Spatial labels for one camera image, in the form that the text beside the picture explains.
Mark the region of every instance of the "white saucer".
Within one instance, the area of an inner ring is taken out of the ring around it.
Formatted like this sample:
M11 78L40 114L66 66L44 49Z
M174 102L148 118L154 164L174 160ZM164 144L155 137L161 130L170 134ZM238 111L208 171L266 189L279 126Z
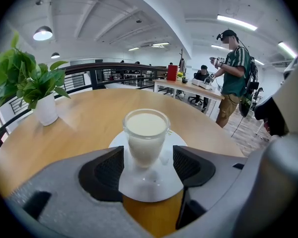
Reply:
M183 184L173 167L173 146L187 146L184 140L170 130L159 156L149 168L136 165L129 152L125 132L120 132L109 147L124 146L124 170L119 180L119 191L125 196L142 202L159 202L178 193Z

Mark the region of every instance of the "floor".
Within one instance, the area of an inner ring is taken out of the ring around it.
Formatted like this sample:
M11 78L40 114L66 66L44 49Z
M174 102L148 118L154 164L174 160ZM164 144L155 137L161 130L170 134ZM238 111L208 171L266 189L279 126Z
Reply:
M184 98L181 99L182 101L188 103L188 105L190 105L190 102L188 101L189 96L195 95L185 92ZM215 101L210 102L210 106L206 112L207 116L210 115L214 104ZM191 106L199 110L201 110L202 107L194 105ZM262 121L258 121L255 118L252 118L252 115L253 113L250 112L247 117L243 118L243 120L241 121L242 116L237 107L234 113L230 116L227 125L224 127L225 132L229 136L232 136L238 124L241 122L232 139L236 142L245 156L248 156L254 150L265 148L269 144L269 140L271 137L270 134L265 130L265 128L261 128L258 134L255 134Z

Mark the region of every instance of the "potted plant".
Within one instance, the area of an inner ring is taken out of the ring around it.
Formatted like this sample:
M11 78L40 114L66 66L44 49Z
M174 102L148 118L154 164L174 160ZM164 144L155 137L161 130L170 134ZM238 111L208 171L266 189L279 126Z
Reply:
M12 49L0 54L0 106L16 95L29 103L28 108L47 126L58 118L53 91L70 98L61 88L65 71L58 69L67 62L57 61L48 70L46 64L37 64L33 55L16 47L18 39L19 34L15 32L11 41Z
M177 81L182 81L183 72L178 72Z

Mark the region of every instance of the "striped shirt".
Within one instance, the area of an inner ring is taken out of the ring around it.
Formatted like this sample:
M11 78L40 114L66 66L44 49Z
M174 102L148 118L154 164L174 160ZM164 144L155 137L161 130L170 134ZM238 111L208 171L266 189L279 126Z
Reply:
M232 67L244 67L244 76L236 77L228 72L224 73L224 83L222 94L234 94L238 97L242 96L245 92L245 75L249 73L250 70L250 56L247 50L243 47L237 48L227 54L225 64Z

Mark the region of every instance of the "glass cup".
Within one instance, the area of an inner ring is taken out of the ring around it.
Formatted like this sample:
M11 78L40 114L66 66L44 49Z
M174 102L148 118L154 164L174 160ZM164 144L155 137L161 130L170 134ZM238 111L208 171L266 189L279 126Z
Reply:
M134 116L138 116L136 120L133 118L133 121L137 121L137 123L131 124L128 120ZM157 110L138 109L125 116L123 128L127 135L131 155L138 166L147 168L159 157L165 136L170 130L170 121L164 113Z

